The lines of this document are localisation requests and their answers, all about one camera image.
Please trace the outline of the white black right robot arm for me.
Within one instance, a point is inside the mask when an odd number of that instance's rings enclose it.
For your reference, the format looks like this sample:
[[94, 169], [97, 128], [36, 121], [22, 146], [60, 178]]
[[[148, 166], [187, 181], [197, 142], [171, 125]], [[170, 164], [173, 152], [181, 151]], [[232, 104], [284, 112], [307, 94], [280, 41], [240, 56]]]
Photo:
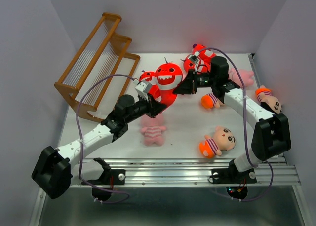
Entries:
[[275, 114], [246, 95], [244, 88], [229, 79], [230, 58], [217, 56], [211, 60], [209, 73], [188, 70], [184, 80], [174, 89], [175, 94], [195, 94], [198, 88], [212, 89], [213, 94], [231, 107], [249, 124], [254, 132], [245, 154], [230, 161], [228, 168], [213, 169], [209, 181], [212, 184], [239, 184], [242, 180], [255, 183], [254, 168], [275, 155], [291, 149], [288, 118]]

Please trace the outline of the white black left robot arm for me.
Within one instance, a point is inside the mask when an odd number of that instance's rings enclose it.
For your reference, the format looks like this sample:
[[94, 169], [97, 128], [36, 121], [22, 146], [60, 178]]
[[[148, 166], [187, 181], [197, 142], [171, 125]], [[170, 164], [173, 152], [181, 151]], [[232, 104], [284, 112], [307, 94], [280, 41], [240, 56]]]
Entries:
[[60, 197], [72, 185], [92, 186], [94, 181], [106, 183], [110, 166], [100, 158], [88, 163], [83, 159], [123, 136], [129, 123], [143, 115], [154, 118], [166, 108], [166, 104], [155, 100], [152, 95], [138, 101], [131, 95], [122, 95], [110, 114], [93, 130], [67, 145], [44, 148], [31, 178], [51, 199]]

